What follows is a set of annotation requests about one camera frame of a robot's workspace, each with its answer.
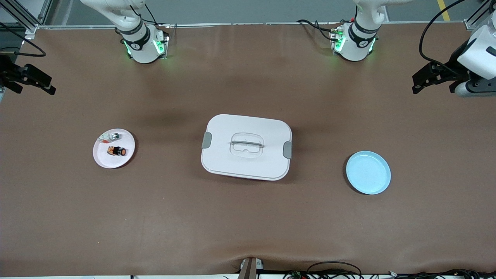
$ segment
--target small object on plate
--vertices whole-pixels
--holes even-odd
[[[98,141],[102,143],[111,143],[119,140],[120,138],[121,135],[119,135],[118,133],[105,133],[98,137]]]
[[[111,129],[104,134],[119,134],[119,147],[125,149],[125,156],[109,156],[107,151],[112,143],[103,143],[95,140],[93,145],[93,158],[95,162],[107,169],[115,169],[124,166],[134,155],[135,142],[133,135],[124,129]]]
[[[125,148],[122,148],[120,146],[110,146],[109,149],[107,149],[107,154],[110,154],[112,156],[125,156]]]
[[[371,151],[353,154],[346,164],[346,176],[355,189],[368,195],[381,193],[391,182],[386,160]]]

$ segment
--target black cable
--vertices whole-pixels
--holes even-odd
[[[307,23],[308,25],[310,25],[311,27],[318,29],[318,27],[315,24],[311,23],[310,21],[308,21],[306,19],[300,19],[297,22],[299,22],[299,23],[304,22],[304,23]],[[322,31],[327,31],[327,32],[331,32],[332,31],[331,29],[327,29],[327,28],[321,28],[321,30]]]
[[[479,18],[481,18],[483,15],[485,15],[486,12],[488,12],[488,11],[489,11],[489,7],[487,7],[483,12],[481,12],[481,14],[479,14],[479,16],[474,20],[474,22],[477,22],[477,20],[479,20]]]
[[[131,6],[129,5],[132,9],[132,11],[134,12],[135,15],[139,16],[141,18],[141,20],[145,21],[145,22],[148,22],[148,23],[153,23],[153,25],[160,25],[160,24],[165,24],[165,23],[158,23],[156,20],[155,20],[155,17],[153,16],[152,12],[150,11],[150,9],[148,8],[148,6],[145,4],[145,7],[146,9],[148,10],[148,12],[150,13],[150,15],[152,16],[153,18],[153,21],[152,20],[147,20],[147,19],[143,19],[143,17],[141,16],[140,13],[137,13],[136,10]]]
[[[491,0],[491,3],[489,3],[489,11],[490,12],[495,11],[495,4],[496,4],[496,0]]]
[[[419,53],[420,53],[420,56],[422,56],[422,58],[424,58],[425,60],[427,61],[430,61],[432,63],[436,63],[440,66],[442,66],[443,68],[447,69],[448,71],[454,73],[455,75],[459,75],[457,72],[453,71],[450,67],[446,66],[445,64],[437,61],[437,60],[434,60],[430,57],[427,57],[424,52],[422,51],[422,45],[424,43],[424,37],[427,33],[427,30],[429,29],[429,27],[434,23],[434,21],[440,16],[442,15],[442,13],[444,13],[445,11],[447,11],[448,9],[450,9],[451,7],[455,6],[455,5],[458,5],[460,3],[462,3],[463,1],[465,0],[457,0],[456,2],[448,5],[446,8],[442,9],[440,12],[438,12],[430,21],[429,23],[427,24],[427,26],[425,27],[424,31],[422,32],[422,35],[420,36],[420,42],[419,42]]]
[[[311,23],[310,21],[308,21],[308,20],[306,20],[306,19],[300,19],[300,20],[298,20],[297,22],[299,22],[299,23],[302,23],[302,22],[308,23],[311,27],[313,27],[313,28],[317,28],[317,29],[320,31],[320,33],[322,34],[322,36],[324,36],[324,38],[326,38],[327,40],[330,40],[330,41],[333,41],[333,42],[337,42],[337,41],[338,41],[337,39],[327,37],[327,36],[324,34],[324,31],[326,31],[326,32],[331,32],[332,30],[331,30],[331,29],[327,29],[327,28],[322,28],[322,27],[319,25],[318,21],[315,21],[315,24]]]
[[[284,276],[282,277],[282,279],[286,279],[286,277],[287,277],[288,275],[291,275],[292,273],[293,273],[292,271],[289,271],[288,273],[284,274]]]
[[[489,1],[491,0],[486,0],[482,5],[480,5],[479,8],[467,19],[467,21],[470,21],[472,17],[474,17],[474,15],[476,15],[476,13],[478,13],[482,9],[482,7],[484,7],[484,5],[486,5]]]
[[[3,24],[2,22],[0,22],[0,25],[7,29],[10,33],[16,35],[17,37],[21,38],[24,42],[32,45],[33,47],[35,47],[37,50],[39,50],[41,52],[41,54],[33,54],[33,53],[24,53],[24,52],[17,52],[17,51],[14,51],[14,54],[15,55],[22,55],[22,56],[31,56],[31,57],[44,57],[47,55],[47,53],[42,50],[40,47],[38,47],[37,45],[35,45],[34,43],[32,43],[30,40],[26,40],[24,37],[22,37],[21,35],[17,34],[16,32],[14,32],[12,29],[8,28],[5,24]]]
[[[18,49],[18,50],[20,50],[21,48],[20,47],[4,47],[4,48],[1,48],[1,50],[6,50],[6,49]]]
[[[346,265],[346,266],[350,266],[350,267],[353,267],[354,269],[356,269],[358,272],[354,272],[354,271],[349,271],[349,270],[344,270],[344,269],[336,269],[336,268],[332,268],[332,269],[326,269],[326,270],[322,270],[322,271],[318,271],[318,272],[312,272],[310,273],[310,269],[312,267],[315,267],[315,266],[318,266],[318,265],[324,265],[324,264],[339,264],[339,265]],[[345,262],[339,262],[339,261],[327,261],[327,262],[319,262],[319,263],[315,263],[311,266],[309,266],[307,268],[307,271],[304,273],[304,274],[307,274],[307,275],[310,275],[312,276],[314,279],[316,279],[312,274],[316,274],[319,276],[318,279],[334,279],[338,276],[344,276],[346,277],[347,279],[355,279],[354,276],[358,276],[360,279],[364,279],[364,277],[362,276],[362,270],[360,270],[360,268],[358,268],[357,266],[355,265],[352,265],[352,264],[349,264],[349,263],[345,263]]]
[[[417,274],[400,274],[395,279],[439,279],[444,276],[461,276],[464,279],[489,279],[496,276],[495,273],[480,273],[475,270],[454,269],[441,273],[417,273]]]
[[[357,18],[357,14],[358,14],[358,6],[355,6],[355,17],[354,17],[354,20],[355,18]],[[324,31],[325,32],[332,32],[333,30],[332,29],[327,29],[327,28],[322,28],[318,21],[315,21],[315,24],[311,23],[310,21],[306,20],[306,19],[300,19],[300,20],[297,20],[296,22],[299,22],[299,23],[307,23],[308,25],[310,25],[311,27],[313,28],[316,28],[320,31],[320,33],[322,34],[322,36],[324,36],[324,38],[326,38],[327,40],[330,40],[330,41],[333,41],[333,42],[337,42],[338,40],[337,39],[334,39],[334,38],[329,38],[327,37],[325,34],[324,34]],[[344,20],[342,19],[340,22],[351,22],[350,20]]]
[[[320,25],[318,24],[318,22],[317,22],[317,21],[315,21],[315,25],[317,25],[317,28],[319,29],[319,31],[320,31],[320,33],[322,34],[322,36],[324,36],[324,38],[326,38],[326,39],[327,39],[327,40],[329,40],[329,41],[333,41],[333,42],[337,42],[337,41],[338,41],[338,39],[334,39],[334,38],[329,38],[329,37],[327,37],[327,36],[324,34],[324,32],[323,32],[322,28],[320,27]]]
[[[155,20],[155,17],[153,16],[152,12],[150,11],[150,9],[148,8],[148,5],[145,4],[145,8],[147,9],[148,13],[152,16],[152,19],[153,19],[153,22],[158,25],[157,21]]]

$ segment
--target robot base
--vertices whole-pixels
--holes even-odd
[[[169,36],[164,36],[164,32],[153,25],[147,24],[146,27],[151,32],[148,42],[143,45],[141,50],[134,50],[127,43],[124,43],[127,48],[127,55],[130,59],[143,64],[152,63],[157,59],[165,59],[169,46]]]
[[[334,55],[341,55],[344,59],[350,61],[360,61],[363,60],[371,51],[374,40],[370,43],[368,48],[359,48],[357,44],[350,39],[348,34],[349,27],[352,23],[344,23],[343,25],[336,28],[336,33],[331,33],[331,38],[337,39],[337,42],[331,41],[331,48]]]

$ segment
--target table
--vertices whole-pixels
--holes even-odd
[[[39,30],[47,56],[17,62],[50,74],[55,96],[25,86],[0,104],[2,275],[230,273],[248,256],[266,269],[493,271],[496,99],[447,84],[413,95],[423,27],[385,24],[357,63],[307,26],[176,29],[168,59],[149,65],[130,61],[113,30]],[[436,24],[425,52],[446,60],[468,36]],[[221,113],[288,123],[288,175],[205,171],[203,133]],[[138,142],[121,169],[92,157],[111,128]],[[380,195],[345,180],[359,150],[391,167]]]

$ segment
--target metal frame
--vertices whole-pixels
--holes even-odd
[[[53,2],[54,0],[45,0],[43,2],[43,6],[41,8],[40,14],[38,15],[38,19],[41,21],[42,24],[45,24],[48,11],[52,7]]]
[[[463,20],[467,30],[475,29],[477,26],[481,24],[481,22],[486,20],[486,18],[490,15],[489,13],[490,3],[491,0],[485,0],[469,18]]]
[[[446,23],[460,23],[463,21],[436,21],[435,24],[446,24]],[[321,22],[320,24],[338,24],[339,21],[326,21]],[[428,21],[385,21],[383,24],[414,24],[420,23],[425,24]],[[299,23],[295,21],[286,21],[286,22],[266,22],[266,23],[195,23],[195,24],[159,24],[160,27],[164,28],[204,28],[204,27],[214,27],[214,26],[223,26],[223,25],[254,25],[254,24],[263,24],[263,25],[300,25],[306,23]],[[38,26],[38,29],[47,29],[47,30],[98,30],[98,29],[115,29],[115,25],[41,25]]]
[[[36,28],[41,25],[41,22],[17,0],[0,0],[0,6],[22,24],[26,28],[26,32],[34,34]]]

